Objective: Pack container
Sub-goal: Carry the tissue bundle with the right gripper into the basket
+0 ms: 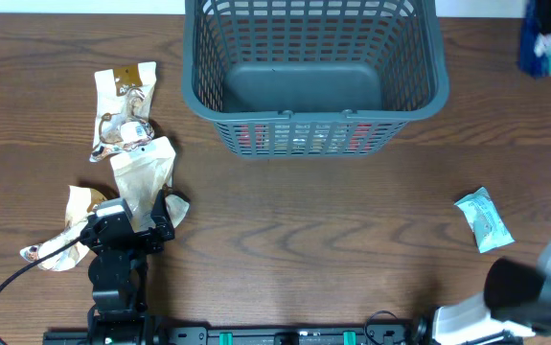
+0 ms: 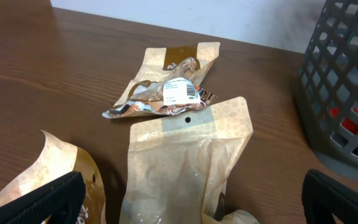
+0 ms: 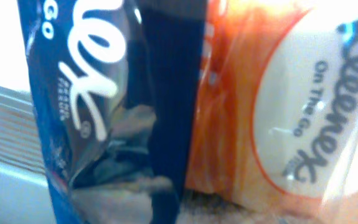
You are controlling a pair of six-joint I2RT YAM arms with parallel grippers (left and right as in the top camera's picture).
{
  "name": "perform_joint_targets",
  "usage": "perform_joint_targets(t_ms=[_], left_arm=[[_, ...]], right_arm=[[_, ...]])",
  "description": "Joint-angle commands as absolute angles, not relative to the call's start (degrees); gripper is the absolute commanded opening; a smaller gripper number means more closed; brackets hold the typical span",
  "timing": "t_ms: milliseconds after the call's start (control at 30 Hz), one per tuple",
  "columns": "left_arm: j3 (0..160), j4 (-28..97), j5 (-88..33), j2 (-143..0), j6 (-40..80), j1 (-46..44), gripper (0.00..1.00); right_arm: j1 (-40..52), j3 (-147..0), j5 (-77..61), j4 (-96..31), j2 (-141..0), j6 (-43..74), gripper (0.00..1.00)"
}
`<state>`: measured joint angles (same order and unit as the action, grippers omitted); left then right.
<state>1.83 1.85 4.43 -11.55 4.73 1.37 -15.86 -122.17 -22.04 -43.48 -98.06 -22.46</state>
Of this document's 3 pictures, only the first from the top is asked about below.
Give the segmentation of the blue tissue multipack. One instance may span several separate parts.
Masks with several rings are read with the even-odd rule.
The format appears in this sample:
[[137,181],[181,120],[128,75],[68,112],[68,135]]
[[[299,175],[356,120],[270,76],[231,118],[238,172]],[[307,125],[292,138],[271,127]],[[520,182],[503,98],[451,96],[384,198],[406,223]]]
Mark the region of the blue tissue multipack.
[[551,77],[551,0],[527,1],[517,65],[533,78]]

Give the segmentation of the orange yellow cracker package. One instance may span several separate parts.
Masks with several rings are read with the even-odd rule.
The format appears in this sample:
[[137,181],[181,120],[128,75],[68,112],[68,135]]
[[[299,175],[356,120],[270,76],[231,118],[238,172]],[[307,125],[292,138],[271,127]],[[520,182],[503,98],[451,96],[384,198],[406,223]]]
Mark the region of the orange yellow cracker package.
[[237,125],[227,144],[241,154],[334,155],[366,154],[379,142],[377,129],[359,125]]

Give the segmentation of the teal small snack packet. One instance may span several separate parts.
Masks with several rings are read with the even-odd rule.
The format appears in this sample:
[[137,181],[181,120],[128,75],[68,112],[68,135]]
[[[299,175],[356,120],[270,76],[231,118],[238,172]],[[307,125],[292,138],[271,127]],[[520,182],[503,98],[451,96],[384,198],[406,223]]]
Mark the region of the teal small snack packet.
[[480,253],[515,242],[485,187],[465,195],[454,205],[463,212]]

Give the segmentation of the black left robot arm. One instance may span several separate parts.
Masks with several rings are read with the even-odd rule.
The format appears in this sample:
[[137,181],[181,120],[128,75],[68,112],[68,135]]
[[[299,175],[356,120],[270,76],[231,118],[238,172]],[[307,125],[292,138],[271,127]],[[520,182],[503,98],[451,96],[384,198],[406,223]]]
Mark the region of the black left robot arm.
[[95,306],[88,323],[89,345],[151,345],[169,342],[160,319],[148,313],[147,256],[174,239],[165,196],[160,191],[150,217],[154,225],[133,230],[131,211],[122,198],[103,202],[87,218],[80,242],[96,254],[88,267]]

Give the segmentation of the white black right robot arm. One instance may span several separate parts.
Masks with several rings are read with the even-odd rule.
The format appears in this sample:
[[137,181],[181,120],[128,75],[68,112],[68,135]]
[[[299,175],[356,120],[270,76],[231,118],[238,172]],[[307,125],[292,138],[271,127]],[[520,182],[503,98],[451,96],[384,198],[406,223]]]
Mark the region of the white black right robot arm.
[[[519,68],[534,78],[551,76],[551,1],[526,5]],[[551,336],[551,241],[536,265],[495,261],[482,292],[431,316],[420,317],[406,344],[520,344]]]

